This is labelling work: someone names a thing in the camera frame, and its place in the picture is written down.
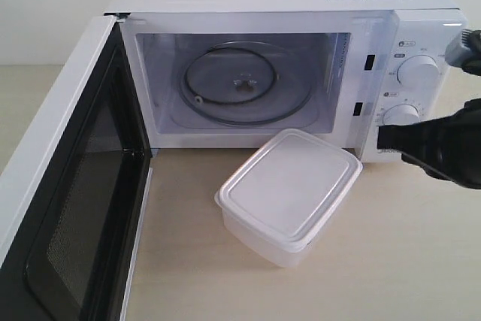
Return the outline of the white plastic lidded container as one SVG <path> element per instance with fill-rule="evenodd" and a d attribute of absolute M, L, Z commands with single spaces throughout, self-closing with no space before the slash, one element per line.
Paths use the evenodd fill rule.
<path fill-rule="evenodd" d="M 362 172 L 348 151 L 298 129 L 259 148 L 216 192 L 225 227 L 281 268 L 311 251 Z"/>

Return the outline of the white microwave door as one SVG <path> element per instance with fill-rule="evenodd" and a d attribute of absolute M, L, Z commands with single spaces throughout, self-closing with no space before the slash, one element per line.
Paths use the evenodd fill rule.
<path fill-rule="evenodd" d="M 1 318 L 123 320 L 152 169 L 113 15 L 92 19 L 1 175 Z"/>

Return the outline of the white control knob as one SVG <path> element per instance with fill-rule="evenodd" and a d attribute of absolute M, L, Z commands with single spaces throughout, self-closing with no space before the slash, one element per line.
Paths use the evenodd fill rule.
<path fill-rule="evenodd" d="M 383 125 L 405 126 L 419 121 L 419 113 L 411 104 L 399 104 L 383 114 Z"/>
<path fill-rule="evenodd" d="M 429 88 L 440 76 L 436 62 L 426 55 L 414 56 L 403 62 L 397 72 L 398 82 L 409 88 Z"/>

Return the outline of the glass microwave turntable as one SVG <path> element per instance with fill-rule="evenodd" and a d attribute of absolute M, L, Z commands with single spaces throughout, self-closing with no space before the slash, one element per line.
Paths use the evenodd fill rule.
<path fill-rule="evenodd" d="M 313 75 L 292 50 L 264 41 L 226 41 L 193 56 L 180 70 L 184 103 L 228 126 L 284 120 L 310 100 Z"/>

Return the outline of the white microwave oven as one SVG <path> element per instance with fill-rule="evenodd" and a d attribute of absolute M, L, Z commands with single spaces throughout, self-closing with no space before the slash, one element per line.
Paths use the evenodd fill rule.
<path fill-rule="evenodd" d="M 383 114 L 411 104 L 429 118 L 446 78 L 446 47 L 467 20 L 453 0 L 112 0 L 150 146 L 258 148 L 300 129 L 363 162 L 394 162 L 377 148 Z M 228 126 L 187 106 L 177 77 L 201 51 L 226 41 L 264 41 L 292 50 L 315 89 L 290 117 L 263 126 Z M 440 76 L 429 88 L 397 79 L 400 65 L 430 56 Z"/>

